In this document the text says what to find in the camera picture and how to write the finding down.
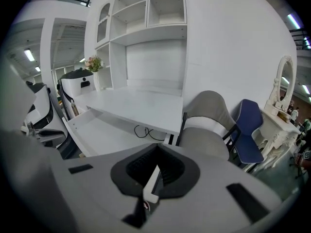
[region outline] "open drawer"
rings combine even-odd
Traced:
[[[94,109],[89,109],[70,121],[63,118],[63,121],[74,142],[86,157],[114,153],[146,143],[162,142],[152,139],[149,135],[138,138],[134,132],[137,124]],[[137,127],[136,133],[145,136],[145,127]],[[152,131],[152,136],[164,139],[166,134]]]

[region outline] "chair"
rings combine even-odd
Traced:
[[[263,124],[262,114],[258,104],[254,101],[243,99],[236,123],[241,131],[241,135],[236,141],[236,149],[240,161],[243,164],[253,164],[263,162],[263,156],[252,138],[252,133]],[[238,135],[234,132],[231,140],[235,140]]]
[[[221,138],[213,131],[201,128],[186,128],[185,123],[191,117],[207,117],[223,125],[228,133]],[[232,145],[226,145],[226,140],[233,132],[236,132],[236,138]],[[184,113],[180,134],[177,139],[177,146],[189,150],[197,150],[208,155],[218,156],[225,160],[229,159],[229,152],[233,149],[235,143],[241,134],[239,128],[231,117],[225,105],[224,98],[214,91],[203,91],[190,103],[190,109]]]

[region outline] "cabinet door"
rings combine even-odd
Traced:
[[[108,2],[104,3],[98,11],[98,26],[95,39],[95,48],[98,48],[99,46],[109,41],[113,3],[114,0],[109,0]]]

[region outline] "gray chair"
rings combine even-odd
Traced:
[[[228,130],[228,133],[221,138],[215,132],[206,129],[184,129],[186,120],[191,117],[207,117],[213,119],[223,125]],[[237,133],[237,137],[231,145],[231,140],[226,145],[224,140],[234,132]],[[203,91],[194,98],[189,105],[189,109],[184,113],[183,123],[176,145],[228,160],[229,152],[233,149],[240,134],[241,131],[227,110],[224,98],[217,92]]]

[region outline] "chair backrest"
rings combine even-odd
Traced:
[[[251,135],[254,130],[258,129],[263,124],[258,104],[254,101],[243,99],[236,123],[244,135]]]
[[[214,91],[203,91],[190,103],[187,117],[208,117],[223,125],[228,131],[235,125],[224,98]]]

